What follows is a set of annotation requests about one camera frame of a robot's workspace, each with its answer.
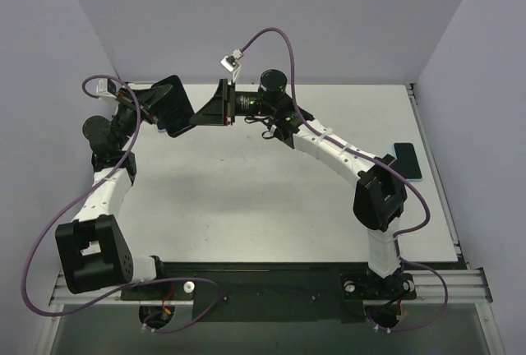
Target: white table surface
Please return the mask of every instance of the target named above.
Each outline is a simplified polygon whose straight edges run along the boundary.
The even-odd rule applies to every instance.
[[[197,111],[216,85],[185,88]],[[393,154],[395,142],[415,145],[423,175],[415,186],[427,199],[431,222],[400,238],[402,255],[457,261],[405,87],[298,85],[297,91],[301,107],[362,150],[383,156]],[[135,185],[118,216],[131,251],[164,261],[367,261],[353,189],[311,156],[262,140],[263,130],[238,118],[233,127],[198,127],[172,139],[143,124],[134,149]],[[409,191],[400,227],[423,218]]]

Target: light purple wall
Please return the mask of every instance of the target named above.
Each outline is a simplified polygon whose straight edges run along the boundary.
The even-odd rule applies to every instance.
[[[38,232],[89,185],[85,118],[103,112],[80,83],[111,71],[77,0],[0,0],[0,353],[33,353],[43,318],[23,306],[21,270]],[[46,307],[58,272],[53,235],[30,295]]]
[[[122,76],[216,82],[219,60],[258,30],[289,34],[302,83],[414,82],[461,0],[79,0]],[[242,81],[288,69],[277,36],[254,44]]]
[[[417,83],[461,246],[526,346],[526,0],[463,0]]]

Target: cable connector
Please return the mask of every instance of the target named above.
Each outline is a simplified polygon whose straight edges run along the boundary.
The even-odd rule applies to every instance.
[[[230,55],[221,59],[221,65],[232,73],[232,83],[235,83],[241,72],[241,63],[239,60],[243,58],[244,54],[239,49],[234,49]]]
[[[118,105],[117,97],[117,86],[108,78],[101,78],[97,83],[97,95],[106,103],[113,106]]]

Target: purple cable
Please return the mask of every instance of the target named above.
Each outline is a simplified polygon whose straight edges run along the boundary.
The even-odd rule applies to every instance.
[[[196,318],[194,318],[190,322],[187,322],[184,325],[181,325],[181,326],[179,326],[177,328],[173,328],[173,329],[170,329],[170,330],[157,330],[157,329],[152,330],[155,333],[176,333],[176,332],[179,332],[179,331],[184,330],[186,328],[189,328],[190,326],[192,326],[195,323],[199,322],[204,316],[206,316],[215,307],[215,305],[220,300],[220,298],[222,296],[222,293],[223,293],[221,291],[221,287],[215,281],[212,281],[211,279],[201,279],[201,278],[198,278],[198,277],[176,278],[176,279],[158,279],[154,283],[150,281],[149,283],[139,284],[137,286],[148,285],[148,284],[176,283],[176,282],[181,282],[181,281],[184,281],[184,282],[186,282],[186,281],[195,281],[197,283],[210,284],[210,285],[214,286],[217,289],[217,298],[200,315],[198,315]],[[142,323],[144,325],[147,325],[149,320],[151,320],[154,316],[158,316],[158,315],[162,314],[163,312],[164,311],[158,311],[158,312],[155,312],[153,314],[150,314],[149,316],[147,316],[142,321]]]
[[[64,207],[62,210],[60,210],[54,217],[52,217],[51,220],[48,222],[48,224],[44,227],[42,232],[40,232],[39,236],[37,237],[37,239],[35,240],[33,245],[31,246],[29,255],[27,256],[27,259],[25,260],[24,268],[22,270],[21,295],[22,295],[22,300],[24,301],[24,303],[27,306],[27,308],[29,308],[35,314],[38,314],[40,316],[68,316],[68,315],[73,314],[73,313],[75,313],[77,311],[84,310],[85,308],[95,304],[96,302],[99,302],[100,300],[110,296],[111,294],[116,293],[117,291],[120,291],[121,289],[129,286],[129,285],[125,285],[125,286],[120,287],[120,288],[115,288],[115,289],[109,291],[108,293],[105,293],[104,295],[102,295],[100,297],[97,297],[96,299],[94,299],[94,300],[92,300],[90,302],[87,302],[86,304],[83,304],[82,306],[80,306],[78,308],[75,308],[75,309],[70,310],[70,311],[61,311],[61,312],[50,312],[50,311],[39,309],[37,306],[35,306],[33,304],[33,302],[30,300],[29,295],[27,293],[27,276],[28,276],[29,271],[30,271],[31,261],[35,257],[36,250],[39,248],[39,245],[42,242],[42,240],[44,239],[45,235],[49,232],[51,227],[66,212],[68,212],[71,208],[73,208],[77,203],[83,201],[93,191],[95,191],[97,188],[99,188],[104,183],[104,181],[106,179],[112,177],[115,174],[115,172],[117,172],[117,170],[121,167],[122,163],[124,163],[124,161],[126,160],[128,155],[130,154],[130,152],[132,152],[132,148],[133,148],[133,146],[134,146],[134,144],[135,144],[135,142],[137,140],[137,136],[139,134],[139,128],[141,126],[141,106],[139,105],[139,101],[137,100],[137,97],[135,96],[135,93],[133,92],[133,90],[128,85],[126,85],[124,82],[120,81],[117,77],[106,76],[106,75],[96,75],[96,76],[91,76],[91,77],[86,78],[84,80],[84,82],[82,82],[82,90],[83,90],[83,92],[85,94],[87,94],[88,96],[97,99],[98,96],[97,95],[93,95],[90,92],[88,92],[86,90],[85,86],[91,80],[99,79],[99,78],[107,78],[109,80],[115,81],[118,84],[121,84],[122,86],[124,86],[128,90],[128,92],[131,95],[131,98],[133,99],[133,103],[135,104],[135,106],[137,108],[136,129],[135,129],[135,133],[133,134],[133,137],[131,138],[130,146],[128,147],[128,149],[126,150],[124,155],[120,158],[120,160],[117,162],[117,164],[115,165],[115,168],[113,168],[113,170],[111,172],[109,172],[109,174],[105,178],[103,178],[102,180],[100,180],[99,182],[94,184],[88,191],[86,191],[82,195],[78,196],[75,200],[73,200],[66,207]]]
[[[308,121],[303,117],[303,114],[302,114],[302,112],[301,112],[301,110],[300,110],[300,108],[298,106],[298,102],[296,100],[296,82],[295,82],[295,73],[296,72],[295,72],[295,64],[294,64],[293,46],[290,44],[290,40],[288,39],[287,35],[281,29],[278,29],[278,28],[266,28],[266,29],[263,29],[263,30],[259,31],[254,37],[252,37],[248,41],[248,43],[246,43],[245,46],[243,48],[241,48],[240,51],[242,53],[245,53],[245,50],[247,50],[247,48],[249,48],[252,45],[252,43],[254,43],[254,41],[256,41],[257,38],[259,38],[261,35],[263,35],[264,33],[267,33],[267,32],[276,32],[277,34],[279,34],[283,38],[283,40],[285,40],[285,43],[287,44],[288,55],[290,57],[290,90],[292,91],[294,111],[296,111],[296,114],[301,119],[303,125],[305,125],[309,131],[311,131],[312,133],[314,133],[317,136],[321,136],[321,133],[319,131],[317,131],[314,127],[312,127],[312,125],[310,123],[308,123]],[[376,164],[376,165],[380,166],[381,168],[387,170],[395,178],[398,178],[420,200],[420,202],[422,203],[422,207],[423,207],[423,209],[424,209],[424,211],[426,213],[426,218],[423,220],[423,222],[421,224],[419,224],[419,225],[417,225],[417,226],[415,226],[413,228],[402,229],[402,230],[399,230],[399,231],[395,232],[393,234],[394,237],[397,237],[400,234],[416,232],[417,230],[419,230],[419,229],[423,228],[424,226],[426,226],[427,224],[429,224],[429,221],[431,219],[431,211],[429,210],[429,206],[427,205],[426,200],[424,199],[422,194],[418,191],[417,188],[414,187],[414,185],[411,182],[406,180],[402,175],[400,175],[394,169],[392,169],[391,167],[387,166],[386,164],[384,164],[383,162],[381,162],[378,159],[371,158],[370,156],[362,154],[361,152],[358,152],[358,151],[346,148],[345,145],[343,145],[342,143],[340,143],[339,141],[333,139],[330,136],[326,136],[325,140],[330,141],[331,143],[333,143],[334,145],[338,146],[341,149],[346,149],[348,152],[350,152],[353,155],[356,155],[359,158],[365,159],[365,160],[367,160],[367,161],[369,161],[369,162],[371,162],[373,164]]]
[[[105,299],[106,297],[108,296],[111,296],[112,294],[116,293],[116,292],[119,292],[119,291],[122,291],[123,289],[126,289],[126,288],[131,288],[131,287],[135,287],[135,286],[143,286],[143,285],[154,285],[154,284],[162,284],[162,283],[172,283],[172,282],[179,282],[179,281],[196,281],[196,282],[201,282],[201,283],[204,283],[204,284],[211,284],[211,285],[214,285],[217,289],[218,289],[218,297],[215,299],[214,302],[212,302],[206,309],[205,311],[203,311],[197,318],[195,318],[194,320],[191,320],[189,323],[187,323],[186,325],[180,327],[180,328],[177,328],[176,330],[174,331],[179,331],[179,330],[182,330],[182,329],[185,329],[187,328],[188,326],[191,326],[191,325],[194,325],[198,320],[200,320],[203,316],[205,316],[208,312],[210,312],[210,310],[217,304],[219,298],[221,297],[221,288],[220,286],[214,282],[214,281],[211,281],[209,279],[200,279],[200,278],[175,278],[175,279],[157,279],[157,280],[152,280],[152,281],[147,281],[147,282],[144,282],[144,283],[138,283],[138,284],[125,284],[125,285],[122,285],[118,288],[114,288],[108,292],[106,292],[104,295],[101,295],[99,297],[96,297],[95,299],[77,307],[77,308],[74,308],[73,310],[69,310],[69,311],[60,311],[60,312],[50,312],[50,311],[46,311],[46,310],[42,310],[40,308],[38,308],[37,306],[35,306],[33,304],[33,302],[29,299],[29,295],[27,293],[27,276],[29,274],[29,270],[30,270],[30,266],[31,266],[31,261],[33,260],[33,258],[35,257],[35,253],[36,253],[36,250],[39,248],[39,245],[40,243],[42,242],[42,240],[44,239],[45,235],[49,232],[49,230],[51,229],[51,227],[66,213],[68,212],[72,207],[74,207],[77,203],[79,203],[80,201],[83,201],[87,196],[89,196],[93,191],[95,191],[98,187],[100,187],[103,182],[107,179],[107,178],[110,178],[112,177],[115,172],[117,172],[117,170],[121,167],[122,163],[124,163],[124,161],[126,160],[126,158],[128,157],[128,155],[132,152],[132,148],[133,146],[135,145],[136,143],[136,140],[137,140],[137,137],[139,135],[139,129],[141,127],[141,106],[139,105],[139,101],[137,100],[137,97],[135,95],[135,93],[133,92],[133,90],[127,85],[125,84],[124,82],[122,82],[121,80],[119,80],[117,77],[114,77],[114,76],[106,76],[106,75],[95,75],[95,76],[91,76],[91,77],[88,77],[86,78],[83,82],[82,82],[82,91],[90,96],[91,98],[94,98],[94,99],[98,99],[99,96],[97,95],[93,95],[91,94],[90,92],[88,92],[88,90],[86,89],[86,85],[88,82],[92,81],[92,80],[95,80],[95,79],[99,79],[99,78],[106,78],[106,79],[109,79],[109,80],[112,80],[112,81],[115,81],[117,82],[118,84],[124,86],[127,91],[130,93],[130,96],[131,98],[133,99],[133,103],[135,104],[136,106],[136,112],[137,112],[137,116],[136,116],[136,128],[135,128],[135,132],[133,134],[133,136],[131,137],[131,141],[130,141],[130,145],[128,147],[128,149],[124,152],[124,155],[120,158],[120,160],[117,162],[117,164],[115,165],[115,167],[113,168],[113,170],[110,171],[110,173],[104,177],[102,180],[100,180],[99,182],[97,182],[96,184],[94,184],[92,186],[92,188],[90,188],[88,191],[86,191],[85,193],[83,193],[82,195],[80,195],[79,197],[77,197],[74,201],[72,201],[70,204],[68,204],[66,207],[64,207],[62,210],[60,210],[50,221],[49,223],[45,226],[45,228],[42,230],[42,232],[40,233],[40,235],[37,237],[37,239],[35,240],[35,243],[31,246],[31,249],[30,249],[30,253],[29,255],[27,256],[27,259],[25,261],[25,264],[24,264],[24,269],[22,270],[22,280],[21,280],[21,295],[22,295],[22,300],[24,301],[25,305],[27,306],[27,308],[29,308],[32,312],[34,312],[35,314],[38,314],[40,316],[51,316],[51,317],[56,317],[56,316],[69,316],[71,314],[74,314],[78,311],[81,311],[81,310],[85,310],[86,308],[90,307],[90,306],[93,306],[95,303],[97,302],[100,302],[101,300]],[[160,331],[160,333],[172,333],[172,331]]]
[[[254,35],[254,37],[252,37],[248,43],[246,43],[243,48],[241,48],[241,52],[242,53],[245,53],[245,51],[252,45],[252,43],[254,43],[254,41],[256,41],[261,35],[267,33],[267,32],[275,32],[277,33],[278,35],[280,35],[283,40],[285,41],[285,43],[287,44],[287,48],[288,48],[288,56],[290,58],[290,90],[292,91],[292,98],[293,98],[293,105],[294,105],[294,111],[296,112],[296,114],[298,115],[298,117],[301,119],[302,121],[302,124],[305,125],[305,127],[307,127],[307,129],[309,131],[311,131],[312,133],[314,133],[315,135],[317,136],[321,136],[321,133],[319,131],[317,131],[314,127],[312,127],[312,125],[310,123],[308,123],[308,121],[303,117],[303,114],[298,106],[298,102],[296,100],[296,82],[295,82],[295,62],[294,62],[294,52],[293,52],[293,46],[291,45],[290,43],[290,40],[288,39],[287,35],[281,30],[281,29],[278,29],[278,28],[265,28],[263,30],[260,30],[258,33],[256,33],[256,35]],[[362,154],[361,152],[359,151],[355,151],[355,150],[351,150],[349,148],[347,148],[345,145],[343,145],[342,143],[340,143],[339,141],[335,140],[334,138],[330,137],[330,136],[326,136],[325,137],[325,140],[328,140],[330,141],[331,143],[333,143],[334,145],[338,146],[339,148],[341,149],[345,149],[347,150],[349,153],[353,154],[353,155],[356,155],[357,157],[359,158],[362,158],[362,159],[365,159],[373,164],[376,164],[378,166],[380,166],[381,168],[383,168],[384,170],[387,170],[390,174],[392,174],[395,178],[399,179],[407,188],[409,188],[411,190],[411,192],[418,198],[418,200],[422,203],[422,207],[424,209],[424,212],[426,213],[426,217],[425,219],[422,221],[421,224],[419,225],[416,225],[412,228],[407,228],[407,229],[401,229],[401,230],[398,230],[396,232],[393,233],[393,237],[395,239],[395,242],[396,242],[396,245],[397,245],[397,248],[398,248],[398,241],[396,240],[396,238],[401,235],[401,234],[405,234],[405,233],[411,233],[411,232],[416,232],[417,230],[419,229],[422,229],[423,227],[425,227],[427,224],[429,224],[429,221],[431,220],[431,211],[429,210],[429,205],[427,205],[426,203],[426,200],[424,199],[424,197],[422,196],[422,194],[418,191],[418,189],[411,183],[409,182],[408,180],[406,180],[402,175],[400,175],[398,172],[396,172],[394,169],[392,169],[390,166],[384,164],[383,162],[381,162],[380,160],[378,159],[375,159],[375,158],[371,158],[370,156],[367,156],[365,154]],[[448,302],[448,292],[447,292],[447,285],[445,284],[445,281],[444,279],[442,278],[442,276],[434,269],[432,269],[431,267],[428,267],[428,266],[425,266],[425,265],[421,265],[421,264],[418,264],[416,262],[409,262],[403,258],[400,257],[400,260],[408,265],[413,265],[415,267],[420,267],[422,269],[426,269],[426,270],[429,270],[431,271],[433,274],[435,274],[439,279],[440,281],[442,282],[442,284],[444,285],[444,303],[442,305],[442,308],[441,308],[441,311],[433,318],[431,318],[428,322],[424,323],[424,324],[420,324],[420,325],[417,325],[415,326],[413,329],[418,329],[418,328],[421,328],[423,326],[427,326],[429,324],[431,324],[432,322],[434,322],[437,318],[439,318],[443,313],[444,313],[444,310],[445,308],[447,307],[447,302]]]

